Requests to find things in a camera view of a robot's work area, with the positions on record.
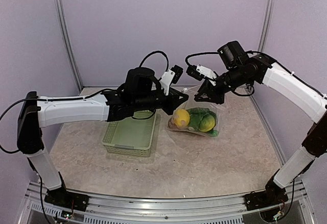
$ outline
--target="green fruit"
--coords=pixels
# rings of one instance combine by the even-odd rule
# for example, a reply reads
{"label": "green fruit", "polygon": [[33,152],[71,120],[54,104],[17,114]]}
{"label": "green fruit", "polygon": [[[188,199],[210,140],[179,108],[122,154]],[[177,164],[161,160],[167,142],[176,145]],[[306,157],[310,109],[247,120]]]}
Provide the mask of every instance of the green fruit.
{"label": "green fruit", "polygon": [[199,125],[199,131],[201,132],[208,132],[212,130],[216,125],[216,119],[211,115],[207,114],[203,117],[202,121]]}

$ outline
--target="wall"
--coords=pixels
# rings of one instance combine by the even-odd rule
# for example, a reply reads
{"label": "wall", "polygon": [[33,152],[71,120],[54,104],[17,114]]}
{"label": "wall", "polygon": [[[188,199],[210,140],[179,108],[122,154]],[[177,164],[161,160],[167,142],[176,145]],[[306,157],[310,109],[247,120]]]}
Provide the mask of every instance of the wall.
{"label": "wall", "polygon": [[[31,90],[42,95],[77,94],[54,0],[0,0],[0,111]],[[0,143],[15,150],[20,106],[0,123]],[[51,149],[59,126],[44,131]],[[14,223],[30,179],[35,177],[21,153],[0,152],[0,219]]]}
{"label": "wall", "polygon": [[[276,0],[265,52],[327,93],[327,0]],[[312,123],[277,92],[257,86],[255,99],[287,159],[300,147]],[[318,223],[326,223],[327,156],[320,157],[303,182]]]}
{"label": "wall", "polygon": [[[129,69],[157,49],[171,66],[186,67],[185,57],[216,51],[232,40],[256,49],[267,0],[63,0],[74,56],[85,86],[119,85]],[[218,56],[194,58],[218,73],[225,68]],[[157,77],[163,57],[146,65]],[[197,84],[183,75],[179,84]]]}

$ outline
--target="plastic bag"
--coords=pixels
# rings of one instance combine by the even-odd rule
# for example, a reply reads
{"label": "plastic bag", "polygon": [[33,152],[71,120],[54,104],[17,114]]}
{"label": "plastic bag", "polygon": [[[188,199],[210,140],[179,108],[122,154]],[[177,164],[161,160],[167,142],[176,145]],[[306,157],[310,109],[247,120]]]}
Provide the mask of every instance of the plastic bag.
{"label": "plastic bag", "polygon": [[199,86],[182,90],[183,93],[189,95],[189,99],[174,111],[174,114],[168,121],[168,129],[216,137],[221,129],[221,112],[228,104],[217,105],[214,103],[196,102],[194,95],[198,89]]}

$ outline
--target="metal corner post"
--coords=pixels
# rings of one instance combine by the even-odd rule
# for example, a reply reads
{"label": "metal corner post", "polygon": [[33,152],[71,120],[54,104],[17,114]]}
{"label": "metal corner post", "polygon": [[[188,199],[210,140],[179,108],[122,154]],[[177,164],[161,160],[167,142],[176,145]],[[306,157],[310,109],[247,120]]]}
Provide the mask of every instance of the metal corner post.
{"label": "metal corner post", "polygon": [[66,47],[69,63],[71,65],[73,76],[74,76],[76,85],[78,87],[78,90],[81,92],[83,89],[83,84],[82,84],[81,76],[78,72],[76,61],[75,61],[75,58],[73,55],[71,42],[70,42],[69,36],[68,36],[65,16],[64,16],[64,12],[63,12],[62,0],[55,0],[55,4],[56,4],[57,14],[58,14],[58,18],[59,18],[59,24],[60,24],[64,44]]}
{"label": "metal corner post", "polygon": [[270,26],[270,20],[272,17],[272,11],[274,8],[274,2],[275,0],[267,0],[267,6],[266,6],[266,12],[265,12],[265,18],[264,18],[264,24],[262,26],[258,51],[262,52],[265,48],[266,40],[268,37],[269,32],[269,26]]}

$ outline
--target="beige table surface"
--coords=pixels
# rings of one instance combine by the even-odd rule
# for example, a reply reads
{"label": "beige table surface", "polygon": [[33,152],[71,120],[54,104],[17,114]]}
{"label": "beige table surface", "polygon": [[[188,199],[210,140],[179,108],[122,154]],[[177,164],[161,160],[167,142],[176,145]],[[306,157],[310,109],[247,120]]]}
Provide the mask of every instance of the beige table surface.
{"label": "beige table surface", "polygon": [[263,189],[279,168],[275,151],[251,100],[227,100],[216,138],[168,131],[169,116],[159,111],[149,158],[109,154],[101,144],[108,123],[97,121],[64,124],[50,155],[67,188],[94,193],[183,198]]}

